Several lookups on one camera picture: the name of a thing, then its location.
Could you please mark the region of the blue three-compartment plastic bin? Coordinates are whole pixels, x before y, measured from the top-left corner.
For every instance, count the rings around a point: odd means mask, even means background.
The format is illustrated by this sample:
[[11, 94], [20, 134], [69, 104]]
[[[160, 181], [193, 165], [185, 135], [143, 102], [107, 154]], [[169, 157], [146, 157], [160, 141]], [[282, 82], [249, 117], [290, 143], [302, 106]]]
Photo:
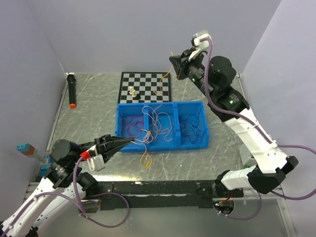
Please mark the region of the blue three-compartment plastic bin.
[[134, 138], [124, 153], [200, 150], [209, 144], [202, 101], [118, 104], [115, 134]]

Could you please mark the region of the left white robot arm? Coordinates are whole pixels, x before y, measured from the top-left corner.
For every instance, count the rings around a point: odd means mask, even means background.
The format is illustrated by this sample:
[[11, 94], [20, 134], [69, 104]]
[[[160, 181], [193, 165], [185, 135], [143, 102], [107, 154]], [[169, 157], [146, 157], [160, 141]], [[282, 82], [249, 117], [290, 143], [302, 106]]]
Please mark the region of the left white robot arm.
[[37, 237], [50, 220], [74, 204], [80, 216], [85, 216], [85, 204], [100, 203], [98, 182], [79, 164], [87, 162], [89, 169], [100, 171], [111, 157], [134, 138], [103, 135], [94, 141], [76, 144], [61, 139], [55, 142], [50, 158], [53, 163], [27, 200], [0, 224], [2, 237]]

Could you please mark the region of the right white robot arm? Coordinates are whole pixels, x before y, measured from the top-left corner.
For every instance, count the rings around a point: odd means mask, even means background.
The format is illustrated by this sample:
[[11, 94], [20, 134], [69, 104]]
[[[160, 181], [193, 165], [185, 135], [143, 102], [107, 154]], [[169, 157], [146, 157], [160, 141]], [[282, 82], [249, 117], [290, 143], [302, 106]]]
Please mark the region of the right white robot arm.
[[211, 111], [230, 127], [242, 140], [256, 160], [250, 168], [226, 170], [216, 178], [215, 190], [226, 197], [234, 189], [253, 188], [267, 194], [279, 186], [298, 164], [295, 156], [288, 156], [272, 141], [256, 120], [254, 113], [243, 95], [231, 86], [236, 76], [230, 60], [214, 56], [209, 61], [208, 83], [204, 85], [203, 55], [190, 60], [192, 49], [181, 55], [170, 56], [178, 80], [189, 78], [205, 96]]

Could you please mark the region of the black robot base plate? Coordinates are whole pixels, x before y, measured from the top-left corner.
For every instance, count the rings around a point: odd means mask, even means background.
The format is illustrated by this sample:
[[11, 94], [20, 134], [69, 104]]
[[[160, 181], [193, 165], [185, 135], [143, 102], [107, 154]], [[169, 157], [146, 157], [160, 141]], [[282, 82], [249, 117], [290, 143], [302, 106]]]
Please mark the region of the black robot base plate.
[[242, 198], [242, 189], [216, 189], [213, 180], [182, 181], [79, 181], [84, 200], [100, 200], [101, 210], [154, 207], [212, 208], [222, 198]]

